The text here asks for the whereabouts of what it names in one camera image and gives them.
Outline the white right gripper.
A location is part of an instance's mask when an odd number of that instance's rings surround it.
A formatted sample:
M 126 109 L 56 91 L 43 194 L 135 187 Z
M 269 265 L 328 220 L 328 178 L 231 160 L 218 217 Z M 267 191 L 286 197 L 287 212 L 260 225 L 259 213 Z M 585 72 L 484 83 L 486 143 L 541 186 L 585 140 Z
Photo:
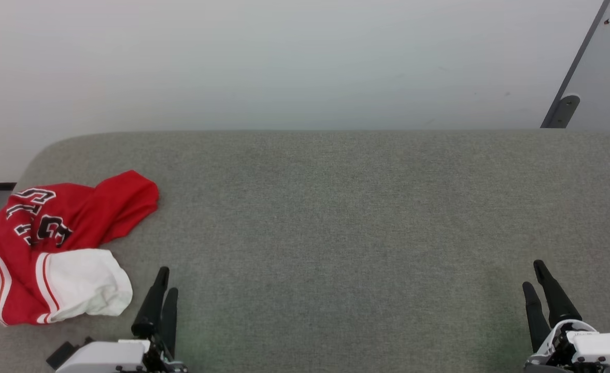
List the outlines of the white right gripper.
M 534 352 L 523 365 L 523 371 L 610 372 L 610 333 L 600 333 L 582 321 L 579 311 L 542 260 L 534 261 L 534 271 L 545 294 L 549 324 L 534 286 L 523 282 Z M 555 326 L 552 331 L 549 325 Z

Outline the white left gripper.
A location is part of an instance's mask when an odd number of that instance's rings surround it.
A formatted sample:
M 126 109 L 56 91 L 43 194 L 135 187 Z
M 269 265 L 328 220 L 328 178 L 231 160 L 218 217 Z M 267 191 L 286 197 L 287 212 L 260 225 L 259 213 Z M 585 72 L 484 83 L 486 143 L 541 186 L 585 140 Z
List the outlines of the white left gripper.
M 65 342 L 56 350 L 56 372 L 188 372 L 175 359 L 179 291 L 171 288 L 164 299 L 169 273 L 160 267 L 131 326 L 134 338 Z

